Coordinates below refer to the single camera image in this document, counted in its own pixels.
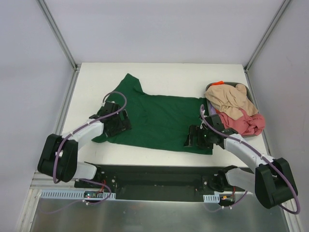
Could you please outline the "green t shirt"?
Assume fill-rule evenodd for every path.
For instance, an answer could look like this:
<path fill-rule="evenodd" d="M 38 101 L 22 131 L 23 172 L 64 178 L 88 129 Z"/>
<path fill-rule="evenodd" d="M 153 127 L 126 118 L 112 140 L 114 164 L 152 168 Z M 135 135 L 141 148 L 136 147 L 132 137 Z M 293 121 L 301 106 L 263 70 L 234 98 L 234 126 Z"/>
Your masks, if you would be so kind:
<path fill-rule="evenodd" d="M 108 137 L 103 134 L 92 141 L 109 142 L 151 149 L 212 155 L 212 148 L 185 147 L 191 125 L 199 126 L 199 110 L 205 98 L 148 95 L 138 78 L 127 74 L 107 100 L 119 104 L 127 99 L 126 111 L 132 128 Z"/>

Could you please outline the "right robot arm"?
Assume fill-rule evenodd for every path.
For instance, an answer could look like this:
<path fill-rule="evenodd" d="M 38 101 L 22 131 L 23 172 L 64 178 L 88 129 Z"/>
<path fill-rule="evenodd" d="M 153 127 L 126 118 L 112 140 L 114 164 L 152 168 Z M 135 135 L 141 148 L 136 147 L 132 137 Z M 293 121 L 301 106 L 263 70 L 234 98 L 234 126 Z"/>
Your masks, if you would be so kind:
<path fill-rule="evenodd" d="M 189 126 L 185 147 L 208 149 L 214 145 L 232 153 L 244 162 L 250 172 L 230 165 L 218 171 L 207 185 L 217 192 L 239 187 L 253 193 L 260 204 L 270 209 L 291 199 L 298 201 L 298 190 L 287 160 L 264 155 L 232 128 L 224 128 L 218 115 L 199 117 L 199 126 Z"/>

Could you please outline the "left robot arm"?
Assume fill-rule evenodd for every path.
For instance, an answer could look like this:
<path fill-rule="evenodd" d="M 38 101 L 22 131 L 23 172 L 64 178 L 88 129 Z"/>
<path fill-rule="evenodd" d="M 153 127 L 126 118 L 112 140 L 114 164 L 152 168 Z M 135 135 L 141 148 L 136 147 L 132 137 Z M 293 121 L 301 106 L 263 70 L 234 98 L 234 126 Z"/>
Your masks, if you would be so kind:
<path fill-rule="evenodd" d="M 38 163 L 38 172 L 52 177 L 56 182 L 85 179 L 91 188 L 101 185 L 98 166 L 78 161 L 78 151 L 96 137 L 114 137 L 131 129 L 124 107 L 107 101 L 80 127 L 63 135 L 50 134 L 44 144 Z"/>

